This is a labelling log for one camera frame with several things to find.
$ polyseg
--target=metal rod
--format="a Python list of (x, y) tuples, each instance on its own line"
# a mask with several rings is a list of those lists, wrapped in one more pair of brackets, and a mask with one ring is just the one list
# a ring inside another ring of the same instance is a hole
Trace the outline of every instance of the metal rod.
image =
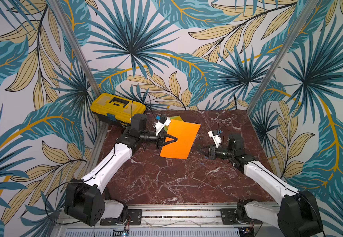
[(307, 0), (306, 4), (303, 7), (302, 12), (297, 17), (296, 23), (292, 26), (290, 33), (287, 35), (286, 40), (283, 42), (281, 49), (278, 51), (277, 55), (275, 56), (274, 61), (271, 63), (270, 68), (266, 72), (265, 77), (261, 81), (260, 85), (258, 86), (257, 91), (254, 93), (252, 100), (249, 102), (248, 109), (246, 110), (247, 113), (250, 115), (262, 96), (265, 88), (269, 84), (271, 78), (273, 77), (275, 70), (278, 68), (280, 62), (282, 61), (285, 54), (290, 49), (291, 45), (299, 35), (301, 29), (303, 28), (304, 24), (308, 20), (308, 17), (311, 15), (312, 11), (315, 9), (316, 4), (319, 0)]

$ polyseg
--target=red wire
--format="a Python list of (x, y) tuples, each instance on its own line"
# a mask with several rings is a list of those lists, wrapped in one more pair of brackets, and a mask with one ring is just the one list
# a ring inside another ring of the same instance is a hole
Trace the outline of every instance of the red wire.
[(130, 221), (131, 221), (131, 216), (129, 216), (129, 220), (128, 220), (128, 223), (124, 226), (124, 229), (126, 229), (126, 227), (127, 227), (127, 225), (128, 225), (128, 231), (129, 231), (129, 223), (130, 223)]

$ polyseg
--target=white plastic bracket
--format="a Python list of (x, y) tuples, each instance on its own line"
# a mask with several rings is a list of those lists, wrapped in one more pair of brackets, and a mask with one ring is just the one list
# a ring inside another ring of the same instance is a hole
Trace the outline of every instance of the white plastic bracket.
[(208, 132), (209, 137), (211, 137), (213, 139), (213, 142), (216, 145), (216, 148), (218, 148), (220, 146), (221, 143), (221, 137), (220, 137), (220, 131), (218, 131), (217, 135), (213, 135), (212, 131)]
[(155, 135), (158, 136), (158, 134), (164, 128), (164, 126), (169, 126), (170, 123), (171, 119), (169, 117), (166, 117), (166, 121), (164, 123), (157, 121), (157, 123), (155, 124)]

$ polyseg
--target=orange paper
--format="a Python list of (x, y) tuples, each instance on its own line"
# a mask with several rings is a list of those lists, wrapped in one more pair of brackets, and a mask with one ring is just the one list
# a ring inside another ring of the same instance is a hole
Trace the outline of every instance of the orange paper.
[(172, 119), (169, 125), (168, 134), (178, 138), (178, 141), (162, 147), (160, 156), (166, 158), (187, 159), (199, 128), (200, 124)]

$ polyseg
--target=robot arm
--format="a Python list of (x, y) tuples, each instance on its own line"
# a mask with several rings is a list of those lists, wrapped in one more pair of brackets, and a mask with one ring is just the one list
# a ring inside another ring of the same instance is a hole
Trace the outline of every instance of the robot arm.
[(268, 192), (280, 207), (270, 207), (248, 199), (237, 203), (236, 221), (245, 224), (257, 219), (279, 228), (287, 237), (309, 237), (322, 231), (322, 222), (316, 198), (309, 191), (300, 192), (287, 184), (253, 156), (245, 154), (239, 134), (231, 134), (228, 147), (209, 146), (210, 159), (228, 159), (234, 168), (253, 179)]
[(170, 124), (162, 116), (156, 123), (157, 132), (146, 130), (146, 115), (136, 114), (130, 127), (117, 139), (110, 153), (81, 180), (72, 179), (66, 187), (65, 213), (88, 224), (95, 225), (101, 218), (118, 218), (124, 205), (120, 202), (103, 200), (102, 194), (117, 170), (136, 152), (143, 142), (162, 147), (177, 141), (176, 137), (161, 132)]

